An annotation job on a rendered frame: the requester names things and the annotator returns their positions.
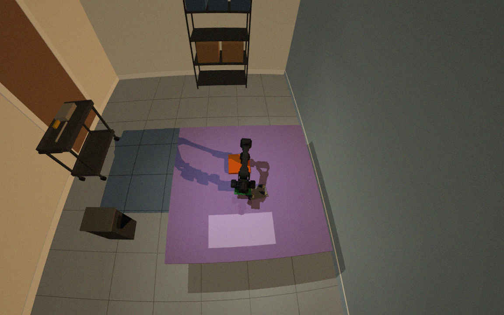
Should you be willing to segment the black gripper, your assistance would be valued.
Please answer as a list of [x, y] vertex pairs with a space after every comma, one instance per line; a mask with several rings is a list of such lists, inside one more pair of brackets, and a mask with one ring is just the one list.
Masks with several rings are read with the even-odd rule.
[[[238, 181], [236, 181], [236, 180], [233, 180], [233, 179], [232, 179], [232, 180], [231, 180], [231, 187], [232, 187], [232, 188], [239, 188], [239, 183], [240, 183], [240, 182], [238, 182]], [[247, 183], [247, 186], [248, 186], [248, 187], [247, 187], [248, 189], [250, 189], [250, 188], [251, 188], [251, 189], [255, 189], [255, 187], [256, 187], [256, 182], [255, 182], [255, 181], [249, 181], [249, 182]]]

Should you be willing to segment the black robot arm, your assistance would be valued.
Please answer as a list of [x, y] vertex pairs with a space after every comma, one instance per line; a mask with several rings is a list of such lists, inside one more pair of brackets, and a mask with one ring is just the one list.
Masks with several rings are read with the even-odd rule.
[[247, 188], [247, 183], [250, 181], [250, 173], [247, 164], [248, 160], [250, 159], [250, 154], [248, 153], [248, 151], [252, 147], [251, 138], [242, 138], [240, 146], [243, 152], [240, 153], [240, 160], [242, 165], [240, 167], [240, 171], [238, 171], [238, 182], [240, 182], [238, 191], [240, 193], [247, 194], [249, 191], [249, 189]]

